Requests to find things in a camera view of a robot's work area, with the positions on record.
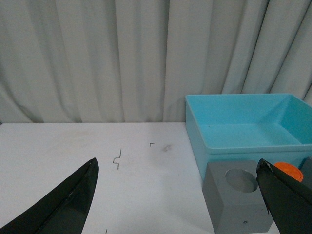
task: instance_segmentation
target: orange bottle cap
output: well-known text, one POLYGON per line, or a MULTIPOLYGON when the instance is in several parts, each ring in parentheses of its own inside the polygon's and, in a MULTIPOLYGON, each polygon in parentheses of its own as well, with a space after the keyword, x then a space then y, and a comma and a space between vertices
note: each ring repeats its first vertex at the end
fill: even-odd
POLYGON ((280 169, 281 171, 285 172, 286 174, 290 175, 292 178, 298 180, 299 182, 303 180, 302 172, 298 168, 289 163, 277 162, 274 164, 274 166, 280 169))

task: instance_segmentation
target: curtain fold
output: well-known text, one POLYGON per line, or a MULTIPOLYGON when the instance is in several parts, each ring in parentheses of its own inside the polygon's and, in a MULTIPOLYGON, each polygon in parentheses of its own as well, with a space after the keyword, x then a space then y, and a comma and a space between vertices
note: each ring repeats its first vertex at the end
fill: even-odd
POLYGON ((0 122, 172 122, 188 94, 312 104, 311 0, 0 1, 0 122))

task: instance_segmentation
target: gray cube with hole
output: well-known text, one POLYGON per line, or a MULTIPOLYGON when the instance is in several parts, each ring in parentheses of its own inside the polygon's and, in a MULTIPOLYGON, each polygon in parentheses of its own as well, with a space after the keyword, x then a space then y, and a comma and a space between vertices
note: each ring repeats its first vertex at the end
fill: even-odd
POLYGON ((208 162, 203 194, 216 234, 267 232, 273 219, 256 181, 257 163, 208 162))

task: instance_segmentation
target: white tabletop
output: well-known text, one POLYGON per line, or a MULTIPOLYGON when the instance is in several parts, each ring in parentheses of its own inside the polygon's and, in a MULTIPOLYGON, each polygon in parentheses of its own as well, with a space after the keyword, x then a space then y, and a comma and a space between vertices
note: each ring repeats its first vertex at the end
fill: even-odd
POLYGON ((94 157, 84 234, 214 233, 185 123, 1 125, 0 227, 94 157))

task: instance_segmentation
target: light blue plastic bin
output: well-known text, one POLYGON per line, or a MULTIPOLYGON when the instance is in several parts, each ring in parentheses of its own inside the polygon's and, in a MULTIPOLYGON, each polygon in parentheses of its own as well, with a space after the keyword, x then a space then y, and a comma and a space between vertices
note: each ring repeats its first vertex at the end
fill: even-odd
POLYGON ((312 108, 290 94, 186 96, 186 129, 204 180, 208 162, 312 156, 312 108))

